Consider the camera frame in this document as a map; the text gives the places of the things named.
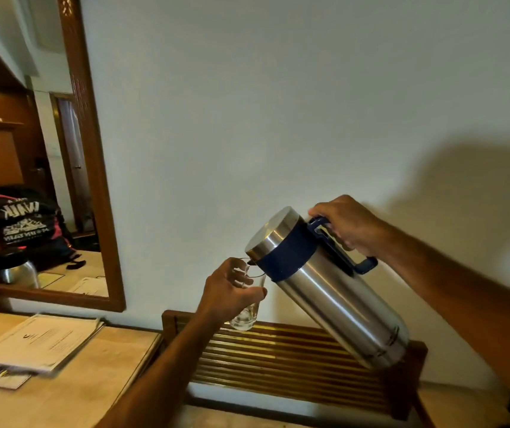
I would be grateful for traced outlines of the person's right hand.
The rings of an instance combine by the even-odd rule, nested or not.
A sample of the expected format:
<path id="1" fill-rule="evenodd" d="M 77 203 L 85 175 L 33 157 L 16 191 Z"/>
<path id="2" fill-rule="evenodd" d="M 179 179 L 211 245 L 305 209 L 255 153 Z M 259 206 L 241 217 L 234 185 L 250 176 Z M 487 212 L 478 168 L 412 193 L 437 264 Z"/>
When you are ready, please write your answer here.
<path id="1" fill-rule="evenodd" d="M 391 225 L 349 195 L 319 202 L 309 208 L 308 215 L 327 218 L 330 233 L 347 249 L 356 249 L 366 257 L 384 259 Z"/>

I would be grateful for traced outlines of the person's left hand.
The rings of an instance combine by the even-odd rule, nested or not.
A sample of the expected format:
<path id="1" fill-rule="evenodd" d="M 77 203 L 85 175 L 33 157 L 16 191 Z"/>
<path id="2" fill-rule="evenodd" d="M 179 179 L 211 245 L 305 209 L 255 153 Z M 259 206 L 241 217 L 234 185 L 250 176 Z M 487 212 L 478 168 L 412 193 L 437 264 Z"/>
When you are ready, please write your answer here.
<path id="1" fill-rule="evenodd" d="M 245 270 L 245 267 L 244 261 L 230 257 L 208 276 L 194 319 L 217 331 L 240 313 L 239 290 L 242 288 L 234 286 L 234 281 L 240 277 L 234 269 Z"/>

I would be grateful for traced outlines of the clear drinking glass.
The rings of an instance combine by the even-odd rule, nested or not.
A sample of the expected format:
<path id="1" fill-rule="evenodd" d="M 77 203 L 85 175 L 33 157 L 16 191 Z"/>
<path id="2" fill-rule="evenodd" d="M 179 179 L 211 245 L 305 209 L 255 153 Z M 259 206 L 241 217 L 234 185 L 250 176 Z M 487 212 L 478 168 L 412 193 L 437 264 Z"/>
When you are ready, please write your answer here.
<path id="1" fill-rule="evenodd" d="M 240 277 L 233 285 L 242 289 L 249 287 L 265 287 L 266 274 L 257 264 L 248 257 L 241 258 L 246 263 L 245 270 L 235 268 Z M 255 325 L 259 312 L 259 302 L 253 303 L 243 309 L 230 322 L 230 326 L 238 331 L 249 331 Z"/>

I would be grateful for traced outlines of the steel flask with blue collar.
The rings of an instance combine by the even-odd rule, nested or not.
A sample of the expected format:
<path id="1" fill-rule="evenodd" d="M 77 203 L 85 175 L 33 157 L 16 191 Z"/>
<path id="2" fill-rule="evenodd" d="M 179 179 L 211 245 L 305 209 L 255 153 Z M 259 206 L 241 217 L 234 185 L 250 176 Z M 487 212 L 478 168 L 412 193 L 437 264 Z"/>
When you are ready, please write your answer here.
<path id="1" fill-rule="evenodd" d="M 388 369 L 406 355 L 408 329 L 362 279 L 378 260 L 352 260 L 329 234 L 329 224 L 326 217 L 305 220 L 294 208 L 282 208 L 250 239 L 245 253 L 363 366 Z"/>

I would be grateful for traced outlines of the person's left forearm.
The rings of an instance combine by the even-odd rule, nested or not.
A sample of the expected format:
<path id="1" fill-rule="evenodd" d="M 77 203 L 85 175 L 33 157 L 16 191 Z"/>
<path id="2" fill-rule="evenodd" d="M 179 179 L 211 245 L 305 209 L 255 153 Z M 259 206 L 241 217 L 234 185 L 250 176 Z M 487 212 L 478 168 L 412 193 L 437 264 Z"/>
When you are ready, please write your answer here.
<path id="1" fill-rule="evenodd" d="M 166 351 L 94 428 L 168 428 L 204 349 L 234 316 L 222 306 L 199 308 Z"/>

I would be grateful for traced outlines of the person's right forearm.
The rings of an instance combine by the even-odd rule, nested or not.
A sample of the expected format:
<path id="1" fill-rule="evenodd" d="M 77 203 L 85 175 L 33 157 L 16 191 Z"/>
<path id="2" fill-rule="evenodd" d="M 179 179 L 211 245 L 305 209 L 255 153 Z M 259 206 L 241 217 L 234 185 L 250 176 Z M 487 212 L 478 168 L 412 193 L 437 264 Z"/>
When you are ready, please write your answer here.
<path id="1" fill-rule="evenodd" d="M 369 249 L 461 336 L 510 389 L 510 288 L 387 224 Z"/>

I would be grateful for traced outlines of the wooden slatted luggage rack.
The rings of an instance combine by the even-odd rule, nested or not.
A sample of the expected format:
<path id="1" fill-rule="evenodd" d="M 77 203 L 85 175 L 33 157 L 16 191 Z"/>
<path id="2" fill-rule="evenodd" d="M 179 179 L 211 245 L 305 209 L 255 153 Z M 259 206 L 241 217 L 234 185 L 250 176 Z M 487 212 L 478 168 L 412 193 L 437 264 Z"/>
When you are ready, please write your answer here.
<path id="1" fill-rule="evenodd" d="M 209 341 L 186 403 L 316 428 L 406 428 L 428 348 L 411 341 L 394 367 L 363 367 L 322 329 L 223 325 Z"/>

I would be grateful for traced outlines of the white paper booklet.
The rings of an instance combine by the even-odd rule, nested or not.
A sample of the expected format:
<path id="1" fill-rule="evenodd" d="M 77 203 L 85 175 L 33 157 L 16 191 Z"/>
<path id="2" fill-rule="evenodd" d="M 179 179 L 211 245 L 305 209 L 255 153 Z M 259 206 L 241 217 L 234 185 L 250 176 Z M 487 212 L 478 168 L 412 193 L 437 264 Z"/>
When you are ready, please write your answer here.
<path id="1" fill-rule="evenodd" d="M 51 373 L 103 326 L 99 318 L 36 314 L 0 336 L 0 366 Z"/>

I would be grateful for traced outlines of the wooden framed wall mirror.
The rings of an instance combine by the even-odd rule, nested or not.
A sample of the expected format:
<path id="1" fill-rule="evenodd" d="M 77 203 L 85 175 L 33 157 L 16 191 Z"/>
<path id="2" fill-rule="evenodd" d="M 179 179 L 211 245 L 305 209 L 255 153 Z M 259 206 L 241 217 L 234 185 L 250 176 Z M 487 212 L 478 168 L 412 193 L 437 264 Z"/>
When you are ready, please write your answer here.
<path id="1" fill-rule="evenodd" d="M 0 0 L 0 304 L 123 312 L 80 0 Z"/>

